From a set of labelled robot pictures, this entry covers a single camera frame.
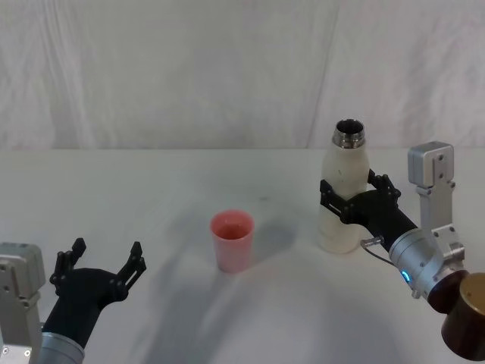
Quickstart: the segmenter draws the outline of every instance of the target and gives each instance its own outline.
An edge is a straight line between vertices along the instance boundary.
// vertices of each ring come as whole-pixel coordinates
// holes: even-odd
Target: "white backdrop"
[[[483,0],[0,0],[0,148],[485,146]]]

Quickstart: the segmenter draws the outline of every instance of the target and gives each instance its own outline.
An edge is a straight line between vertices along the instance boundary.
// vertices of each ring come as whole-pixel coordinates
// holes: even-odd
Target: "pink cup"
[[[211,220],[217,265],[226,273],[244,271],[251,263],[255,223],[247,212],[226,210]]]

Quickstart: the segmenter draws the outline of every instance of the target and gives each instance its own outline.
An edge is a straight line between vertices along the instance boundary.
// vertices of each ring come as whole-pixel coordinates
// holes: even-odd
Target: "led light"
[[[406,283],[409,283],[411,281],[411,276],[409,275],[409,273],[407,271],[401,271],[401,275],[404,278],[404,280],[406,281]]]

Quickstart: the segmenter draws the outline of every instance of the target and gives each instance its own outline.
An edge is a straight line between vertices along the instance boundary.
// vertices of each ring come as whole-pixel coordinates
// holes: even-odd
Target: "water bottle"
[[[351,199],[367,189],[369,160],[365,151],[364,125],[357,120],[339,121],[333,133],[332,145],[324,157],[321,178],[344,199]],[[349,253],[360,240],[362,227],[343,224],[327,208],[320,206],[320,246],[330,253]]]

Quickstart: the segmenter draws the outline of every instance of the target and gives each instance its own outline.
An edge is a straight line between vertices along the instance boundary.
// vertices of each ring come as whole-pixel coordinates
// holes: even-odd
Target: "white table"
[[[370,151],[371,167],[402,191],[406,150]],[[117,271],[134,240],[148,270],[128,299],[100,316],[85,364],[463,363],[443,343],[444,316],[413,300],[400,274],[364,251],[315,244],[324,152],[52,151],[0,155],[0,240],[56,252],[76,237],[79,267]],[[458,150],[455,226],[470,271],[485,270],[485,150]],[[208,222],[222,209],[255,217],[256,262],[237,276],[214,263]],[[41,291],[41,318],[56,296]]]

